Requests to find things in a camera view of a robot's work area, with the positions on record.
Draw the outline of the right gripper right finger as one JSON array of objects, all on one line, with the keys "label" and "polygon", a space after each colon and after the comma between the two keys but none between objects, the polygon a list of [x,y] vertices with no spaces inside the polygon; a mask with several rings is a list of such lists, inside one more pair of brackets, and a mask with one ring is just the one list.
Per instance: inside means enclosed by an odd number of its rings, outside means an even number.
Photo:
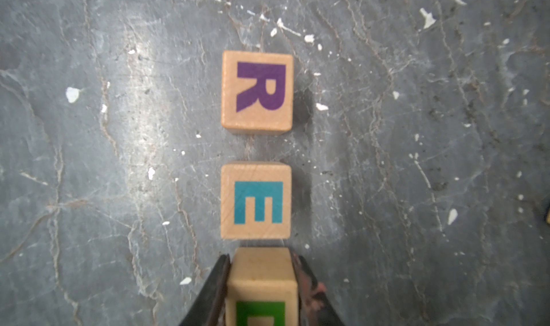
[{"label": "right gripper right finger", "polygon": [[299,292],[300,325],[344,326],[327,297],[327,289],[320,282],[305,258],[292,253],[292,264]]}]

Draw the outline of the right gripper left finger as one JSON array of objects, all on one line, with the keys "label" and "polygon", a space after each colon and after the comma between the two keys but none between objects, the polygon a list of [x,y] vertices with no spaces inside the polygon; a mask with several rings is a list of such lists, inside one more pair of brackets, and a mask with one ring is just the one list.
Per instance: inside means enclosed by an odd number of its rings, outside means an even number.
[{"label": "right gripper left finger", "polygon": [[215,326],[220,323],[230,268],[230,256],[222,254],[179,326]]}]

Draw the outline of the wooden block green D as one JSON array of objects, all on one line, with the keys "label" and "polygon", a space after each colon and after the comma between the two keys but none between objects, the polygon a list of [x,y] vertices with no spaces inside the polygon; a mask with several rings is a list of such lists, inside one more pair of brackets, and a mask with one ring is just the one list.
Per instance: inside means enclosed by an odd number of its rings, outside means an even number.
[{"label": "wooden block green D", "polygon": [[227,281],[226,325],[298,325],[298,284],[286,247],[239,247]]}]

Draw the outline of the wooden block teal E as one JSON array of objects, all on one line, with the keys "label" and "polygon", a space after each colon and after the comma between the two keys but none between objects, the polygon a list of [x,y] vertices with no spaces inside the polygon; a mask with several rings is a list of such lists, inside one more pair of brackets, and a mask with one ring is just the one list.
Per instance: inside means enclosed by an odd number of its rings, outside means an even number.
[{"label": "wooden block teal E", "polygon": [[221,168],[221,238],[286,240],[291,235],[292,168],[234,161]]}]

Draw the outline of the wooden block purple R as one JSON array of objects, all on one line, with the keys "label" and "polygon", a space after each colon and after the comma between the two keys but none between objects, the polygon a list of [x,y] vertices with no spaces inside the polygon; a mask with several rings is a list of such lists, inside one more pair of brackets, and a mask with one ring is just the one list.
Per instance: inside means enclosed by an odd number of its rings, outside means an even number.
[{"label": "wooden block purple R", "polygon": [[223,128],[234,134],[284,134],[292,129],[293,108],[293,56],[223,52]]}]

